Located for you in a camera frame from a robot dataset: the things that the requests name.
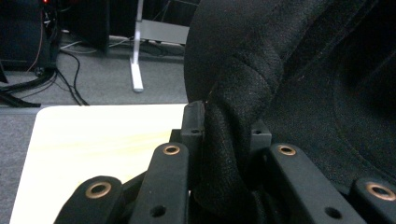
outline white table leg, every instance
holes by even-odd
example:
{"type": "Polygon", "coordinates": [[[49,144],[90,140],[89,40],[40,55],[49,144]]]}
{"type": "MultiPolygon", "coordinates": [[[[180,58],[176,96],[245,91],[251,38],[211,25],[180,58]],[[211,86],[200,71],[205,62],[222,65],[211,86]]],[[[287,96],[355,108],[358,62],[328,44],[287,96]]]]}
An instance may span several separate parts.
{"type": "Polygon", "coordinates": [[[142,22],[143,3],[144,0],[139,0],[137,4],[136,24],[134,28],[134,52],[133,55],[131,55],[130,57],[132,82],[134,85],[135,92],[142,92],[144,89],[142,76],[140,74],[140,67],[139,67],[139,47],[140,47],[140,34],[141,34],[140,24],[142,22]]]}

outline screw hole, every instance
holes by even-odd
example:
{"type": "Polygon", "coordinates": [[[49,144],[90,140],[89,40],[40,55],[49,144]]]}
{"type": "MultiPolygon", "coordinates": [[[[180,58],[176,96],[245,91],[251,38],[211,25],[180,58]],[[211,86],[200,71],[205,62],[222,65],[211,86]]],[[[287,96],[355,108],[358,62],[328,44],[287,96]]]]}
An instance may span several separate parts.
{"type": "Polygon", "coordinates": [[[166,208],[162,205],[155,206],[149,212],[149,214],[152,217],[161,217],[161,216],[165,215],[165,213],[166,213],[166,208]]]}
{"type": "Polygon", "coordinates": [[[91,190],[91,192],[92,192],[93,194],[97,194],[97,193],[103,192],[105,189],[106,189],[106,186],[105,186],[105,185],[98,185],[98,186],[93,187],[93,189],[91,190]]]}
{"type": "Polygon", "coordinates": [[[169,156],[176,155],[179,151],[180,147],[177,146],[169,146],[163,149],[163,153],[169,156]]]}
{"type": "Polygon", "coordinates": [[[252,132],[253,132],[253,134],[261,134],[262,133],[262,131],[260,131],[260,130],[253,130],[252,132]]]}
{"type": "Polygon", "coordinates": [[[292,147],[280,146],[277,150],[287,156],[294,156],[296,154],[296,150],[292,147]]]}
{"type": "Polygon", "coordinates": [[[335,218],[335,219],[340,219],[342,217],[340,211],[338,211],[335,208],[326,207],[324,209],[324,211],[329,217],[332,217],[332,218],[335,218]]]}
{"type": "Polygon", "coordinates": [[[111,190],[111,184],[108,182],[95,182],[85,191],[85,196],[90,199],[98,199],[107,195],[111,190]]]}
{"type": "Polygon", "coordinates": [[[377,197],[379,199],[382,199],[385,201],[395,201],[396,200],[396,194],[392,190],[390,190],[382,185],[370,182],[367,184],[366,189],[371,194],[373,194],[375,197],[377,197]]]}

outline black fabric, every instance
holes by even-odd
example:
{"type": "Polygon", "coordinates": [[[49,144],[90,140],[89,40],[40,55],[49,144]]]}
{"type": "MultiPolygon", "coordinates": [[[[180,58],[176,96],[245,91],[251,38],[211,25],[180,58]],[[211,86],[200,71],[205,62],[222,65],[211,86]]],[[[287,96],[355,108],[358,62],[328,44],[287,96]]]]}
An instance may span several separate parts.
{"type": "Polygon", "coordinates": [[[361,46],[381,42],[367,34],[394,34],[389,14],[382,14],[394,4],[375,3],[201,2],[186,46],[185,82],[189,101],[207,100],[202,182],[193,191],[202,210],[235,223],[267,219],[243,181],[250,125],[260,116],[274,142],[302,148],[337,185],[364,176],[395,183],[396,41],[380,44],[385,53],[363,50],[383,57],[365,76],[354,75],[370,60],[361,46]],[[384,25],[373,33],[370,22],[384,25]],[[348,78],[365,80],[357,85],[364,91],[354,94],[348,78]]]}

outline gray carpet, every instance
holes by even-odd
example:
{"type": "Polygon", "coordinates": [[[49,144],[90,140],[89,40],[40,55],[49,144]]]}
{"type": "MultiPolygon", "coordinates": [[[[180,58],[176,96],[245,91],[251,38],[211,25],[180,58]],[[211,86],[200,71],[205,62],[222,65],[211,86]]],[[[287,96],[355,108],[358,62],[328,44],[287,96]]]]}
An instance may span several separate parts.
{"type": "MultiPolygon", "coordinates": [[[[181,52],[182,47],[168,46],[169,51],[181,52]]],[[[156,57],[153,48],[146,48],[140,57],[140,69],[144,92],[132,91],[129,64],[130,49],[111,49],[107,56],[75,54],[81,62],[78,75],[78,90],[91,105],[138,105],[138,104],[182,104],[187,103],[183,79],[183,57],[156,57]]],[[[72,83],[77,69],[76,61],[64,54],[58,57],[58,67],[72,83]]],[[[33,73],[7,72],[11,84],[34,79],[33,73]]],[[[58,78],[56,83],[66,86],[58,78]]],[[[42,88],[15,94],[23,97],[42,88]]],[[[53,84],[45,91],[24,98],[31,103],[48,105],[75,105],[70,93],[53,84]]],[[[0,223],[8,223],[21,171],[38,109],[10,109],[0,106],[0,223]]]]}

